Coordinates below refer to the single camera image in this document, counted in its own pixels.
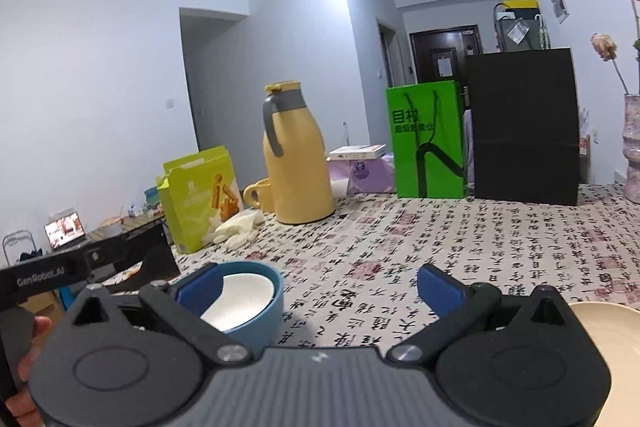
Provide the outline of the person's left hand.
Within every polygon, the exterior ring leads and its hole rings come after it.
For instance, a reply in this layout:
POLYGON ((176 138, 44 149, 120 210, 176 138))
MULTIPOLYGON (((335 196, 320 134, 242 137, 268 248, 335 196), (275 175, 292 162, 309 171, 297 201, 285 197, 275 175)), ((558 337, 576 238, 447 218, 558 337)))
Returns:
MULTIPOLYGON (((34 318, 30 349, 17 364, 17 374, 24 383, 28 381, 32 367, 41 352, 41 349, 35 344, 35 339, 43 334, 47 334, 51 327, 52 321, 49 317, 37 315, 34 318)), ((41 427, 43 425, 42 417, 26 386, 24 386, 20 392, 17 392, 16 395, 6 400, 6 407, 22 427, 41 427)))

